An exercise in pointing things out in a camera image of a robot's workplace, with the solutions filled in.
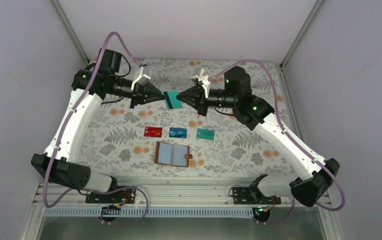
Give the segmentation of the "teal card with black stripe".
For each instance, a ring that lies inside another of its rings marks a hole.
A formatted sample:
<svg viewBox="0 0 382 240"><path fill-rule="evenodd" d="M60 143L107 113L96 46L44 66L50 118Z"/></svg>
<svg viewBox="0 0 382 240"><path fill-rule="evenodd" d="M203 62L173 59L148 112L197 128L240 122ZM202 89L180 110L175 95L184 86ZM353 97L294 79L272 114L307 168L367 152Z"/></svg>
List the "teal card with black stripe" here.
<svg viewBox="0 0 382 240"><path fill-rule="evenodd" d="M182 109L183 103L177 99L179 92L177 90L164 91L164 102L168 110Z"/></svg>

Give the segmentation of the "teal credit card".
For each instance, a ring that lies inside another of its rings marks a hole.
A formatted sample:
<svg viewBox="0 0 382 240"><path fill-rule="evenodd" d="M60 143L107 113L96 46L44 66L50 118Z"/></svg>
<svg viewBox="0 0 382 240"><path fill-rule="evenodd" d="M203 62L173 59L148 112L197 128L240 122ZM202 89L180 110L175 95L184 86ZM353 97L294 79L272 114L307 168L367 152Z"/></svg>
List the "teal credit card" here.
<svg viewBox="0 0 382 240"><path fill-rule="evenodd" d="M212 129L198 128L196 138L213 141L215 139L215 131Z"/></svg>

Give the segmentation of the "blue credit card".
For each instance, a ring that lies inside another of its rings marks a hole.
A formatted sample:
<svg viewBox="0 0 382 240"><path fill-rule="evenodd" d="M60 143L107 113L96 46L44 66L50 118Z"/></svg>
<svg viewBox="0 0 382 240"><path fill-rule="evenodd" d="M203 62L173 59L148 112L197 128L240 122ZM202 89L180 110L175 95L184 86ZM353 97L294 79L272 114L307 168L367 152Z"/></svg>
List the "blue credit card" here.
<svg viewBox="0 0 382 240"><path fill-rule="evenodd" d="M186 139L188 136L188 130L186 128L181 127L171 127L169 129L168 136L170 138Z"/></svg>

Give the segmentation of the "red VIP credit card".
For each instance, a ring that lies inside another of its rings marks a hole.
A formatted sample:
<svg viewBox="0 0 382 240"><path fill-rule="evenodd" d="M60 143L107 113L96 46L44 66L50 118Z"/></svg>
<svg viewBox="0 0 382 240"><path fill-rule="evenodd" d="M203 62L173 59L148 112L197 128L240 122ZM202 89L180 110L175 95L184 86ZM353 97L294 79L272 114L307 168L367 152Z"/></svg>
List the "red VIP credit card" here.
<svg viewBox="0 0 382 240"><path fill-rule="evenodd" d="M162 127L146 126L144 128L144 137L161 138L163 134Z"/></svg>

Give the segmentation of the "brown leather card holder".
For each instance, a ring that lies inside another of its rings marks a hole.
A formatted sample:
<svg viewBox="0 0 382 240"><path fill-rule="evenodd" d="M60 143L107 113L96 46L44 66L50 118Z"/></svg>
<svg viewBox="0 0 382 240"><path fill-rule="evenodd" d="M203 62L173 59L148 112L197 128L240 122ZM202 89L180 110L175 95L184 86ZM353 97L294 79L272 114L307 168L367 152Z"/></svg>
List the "brown leather card holder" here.
<svg viewBox="0 0 382 240"><path fill-rule="evenodd" d="M193 155L188 145L170 144L160 141L156 143L155 164L187 168L191 159L193 159Z"/></svg>

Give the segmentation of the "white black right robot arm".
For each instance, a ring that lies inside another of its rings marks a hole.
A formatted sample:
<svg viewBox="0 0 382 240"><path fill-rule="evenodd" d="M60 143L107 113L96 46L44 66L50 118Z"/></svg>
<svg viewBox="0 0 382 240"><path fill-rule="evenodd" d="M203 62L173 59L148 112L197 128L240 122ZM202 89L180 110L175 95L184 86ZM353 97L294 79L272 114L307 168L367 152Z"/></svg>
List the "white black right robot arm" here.
<svg viewBox="0 0 382 240"><path fill-rule="evenodd" d="M209 108L232 109L233 116L249 130L267 140L290 163L297 173L295 180L285 180L263 174L251 185L254 194L265 197L293 197L306 207L318 203L333 184L340 164L334 158L325 159L299 139L266 100L252 93L251 77L240 66L224 74L224 88L211 88L204 69L197 69L191 80L194 86L176 97L206 116Z"/></svg>

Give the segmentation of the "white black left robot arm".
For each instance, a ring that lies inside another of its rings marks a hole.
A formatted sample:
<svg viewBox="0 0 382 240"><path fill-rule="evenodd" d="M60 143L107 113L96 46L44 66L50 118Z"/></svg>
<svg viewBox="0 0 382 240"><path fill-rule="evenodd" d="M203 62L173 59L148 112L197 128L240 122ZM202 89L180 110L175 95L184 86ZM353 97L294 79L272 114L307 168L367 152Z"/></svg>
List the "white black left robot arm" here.
<svg viewBox="0 0 382 240"><path fill-rule="evenodd" d="M114 177L79 164L81 144L96 110L107 95L130 99L130 108L162 101L164 95L151 82L151 70L141 64L131 79L118 75L124 56L105 50L101 64L90 87L95 63L79 70L73 78L67 110L50 144L42 154L35 153L31 165L49 183L74 190L109 192Z"/></svg>

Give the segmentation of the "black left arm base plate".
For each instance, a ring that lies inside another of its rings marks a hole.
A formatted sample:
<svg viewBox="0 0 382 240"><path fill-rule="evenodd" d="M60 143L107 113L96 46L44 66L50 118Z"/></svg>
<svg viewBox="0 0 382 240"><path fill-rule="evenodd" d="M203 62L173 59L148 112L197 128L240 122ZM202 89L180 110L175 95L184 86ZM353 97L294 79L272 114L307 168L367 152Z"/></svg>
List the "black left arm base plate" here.
<svg viewBox="0 0 382 240"><path fill-rule="evenodd" d="M111 194L100 194L91 192L86 196L87 204L134 204L136 198L136 189L125 189Z"/></svg>

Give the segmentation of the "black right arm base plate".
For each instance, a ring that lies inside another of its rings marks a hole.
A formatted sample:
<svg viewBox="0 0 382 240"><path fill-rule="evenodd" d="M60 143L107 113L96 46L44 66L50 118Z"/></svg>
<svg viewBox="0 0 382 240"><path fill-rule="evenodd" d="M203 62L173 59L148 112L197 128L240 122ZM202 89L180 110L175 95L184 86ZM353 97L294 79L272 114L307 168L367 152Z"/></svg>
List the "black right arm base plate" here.
<svg viewBox="0 0 382 240"><path fill-rule="evenodd" d="M258 189L238 185L229 190L229 195L235 205L279 205L282 203L280 197L264 196Z"/></svg>

